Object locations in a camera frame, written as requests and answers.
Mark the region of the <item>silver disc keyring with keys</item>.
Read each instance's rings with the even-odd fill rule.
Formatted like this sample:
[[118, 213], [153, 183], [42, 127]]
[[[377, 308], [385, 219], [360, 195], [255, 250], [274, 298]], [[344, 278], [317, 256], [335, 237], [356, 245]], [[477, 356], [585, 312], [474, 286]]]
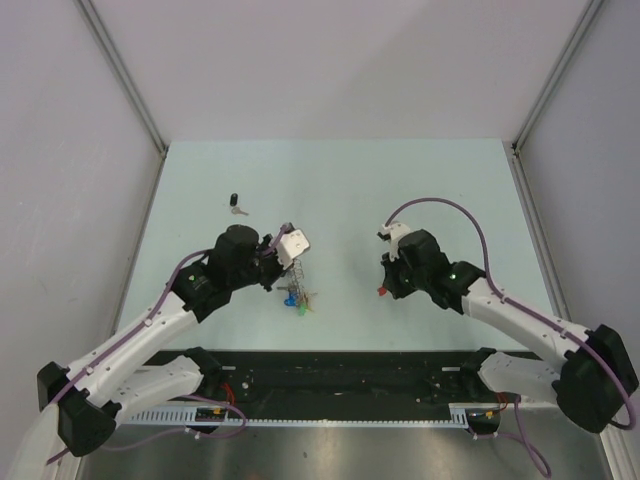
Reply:
[[285, 295], [284, 305], [295, 310], [299, 316], [313, 312], [311, 303], [317, 295], [316, 292], [311, 292], [305, 287], [304, 278], [302, 263], [296, 259], [277, 286], [277, 290]]

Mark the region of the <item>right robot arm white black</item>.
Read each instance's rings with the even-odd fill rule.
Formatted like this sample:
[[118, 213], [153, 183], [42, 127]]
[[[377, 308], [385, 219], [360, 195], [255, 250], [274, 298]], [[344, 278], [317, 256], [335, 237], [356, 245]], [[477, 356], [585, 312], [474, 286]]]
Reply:
[[399, 300], [423, 292], [438, 307], [482, 321], [535, 354], [522, 359], [491, 348], [474, 353], [461, 376], [469, 399], [519, 394], [555, 404], [578, 427], [600, 433], [638, 389], [624, 342], [612, 328], [588, 329], [521, 304], [492, 287], [484, 270], [449, 261], [424, 229], [392, 223], [378, 236], [389, 245], [381, 257], [382, 293]]

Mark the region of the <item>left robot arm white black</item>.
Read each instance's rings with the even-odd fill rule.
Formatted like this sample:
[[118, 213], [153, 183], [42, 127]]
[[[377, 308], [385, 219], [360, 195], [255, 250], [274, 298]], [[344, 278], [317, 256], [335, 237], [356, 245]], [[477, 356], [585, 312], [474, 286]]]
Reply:
[[114, 395], [139, 367], [227, 305], [234, 292], [253, 285], [271, 291], [309, 247], [289, 223], [265, 237], [232, 225], [213, 247], [184, 257], [156, 302], [124, 330], [66, 367], [43, 366], [36, 377], [39, 409], [53, 412], [63, 451], [82, 457], [101, 447], [125, 412]]

